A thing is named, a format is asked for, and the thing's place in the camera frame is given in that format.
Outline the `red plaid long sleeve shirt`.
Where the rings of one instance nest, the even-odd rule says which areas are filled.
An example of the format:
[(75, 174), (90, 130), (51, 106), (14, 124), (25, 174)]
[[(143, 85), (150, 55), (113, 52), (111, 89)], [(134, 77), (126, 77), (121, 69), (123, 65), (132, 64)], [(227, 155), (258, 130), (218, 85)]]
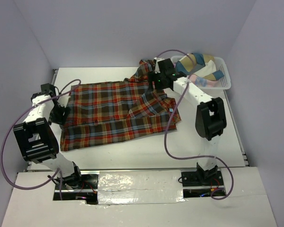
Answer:
[(162, 90), (148, 89), (147, 74), (154, 60), (141, 60), (128, 79), (80, 85), (71, 93), (62, 127), (60, 150), (125, 142), (175, 130), (181, 121), (176, 101)]

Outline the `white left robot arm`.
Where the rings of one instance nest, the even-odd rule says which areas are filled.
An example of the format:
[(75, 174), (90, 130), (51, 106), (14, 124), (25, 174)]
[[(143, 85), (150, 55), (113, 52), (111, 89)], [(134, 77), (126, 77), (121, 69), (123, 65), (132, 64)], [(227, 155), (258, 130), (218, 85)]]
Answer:
[(58, 141), (51, 129), (51, 123), (63, 126), (70, 108), (60, 105), (55, 86), (41, 85), (41, 91), (31, 97), (33, 109), (22, 123), (13, 127), (22, 157), (27, 162), (42, 164), (52, 171), (62, 171), (62, 183), (76, 189), (83, 184), (79, 167), (66, 159), (60, 152)]

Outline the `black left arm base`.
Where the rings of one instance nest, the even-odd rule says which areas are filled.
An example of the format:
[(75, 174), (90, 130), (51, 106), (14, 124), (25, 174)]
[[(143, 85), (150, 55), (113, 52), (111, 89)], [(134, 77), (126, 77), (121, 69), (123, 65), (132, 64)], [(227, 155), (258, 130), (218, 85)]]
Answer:
[(85, 201), (87, 204), (98, 204), (98, 180), (99, 174), (81, 173), (75, 170), (70, 176), (64, 177), (62, 185), (60, 178), (53, 180), (55, 184), (54, 201)]

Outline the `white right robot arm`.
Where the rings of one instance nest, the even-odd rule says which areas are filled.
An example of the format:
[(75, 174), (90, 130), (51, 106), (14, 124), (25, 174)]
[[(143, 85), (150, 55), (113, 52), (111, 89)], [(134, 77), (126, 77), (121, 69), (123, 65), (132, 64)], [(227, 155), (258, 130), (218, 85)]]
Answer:
[(195, 130), (202, 138), (203, 151), (197, 160), (193, 181), (207, 185), (217, 174), (216, 152), (220, 137), (227, 126), (224, 102), (203, 92), (195, 74), (177, 72), (171, 59), (155, 58), (155, 70), (148, 73), (149, 90), (170, 88), (196, 108)]

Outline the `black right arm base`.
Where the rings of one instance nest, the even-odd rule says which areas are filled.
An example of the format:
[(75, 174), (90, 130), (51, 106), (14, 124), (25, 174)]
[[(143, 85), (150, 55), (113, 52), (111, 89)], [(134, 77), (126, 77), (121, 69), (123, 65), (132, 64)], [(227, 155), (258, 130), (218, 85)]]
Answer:
[(197, 171), (184, 171), (181, 172), (178, 182), (182, 184), (185, 199), (211, 197), (211, 193), (213, 197), (226, 195), (221, 171), (206, 179), (201, 179)]

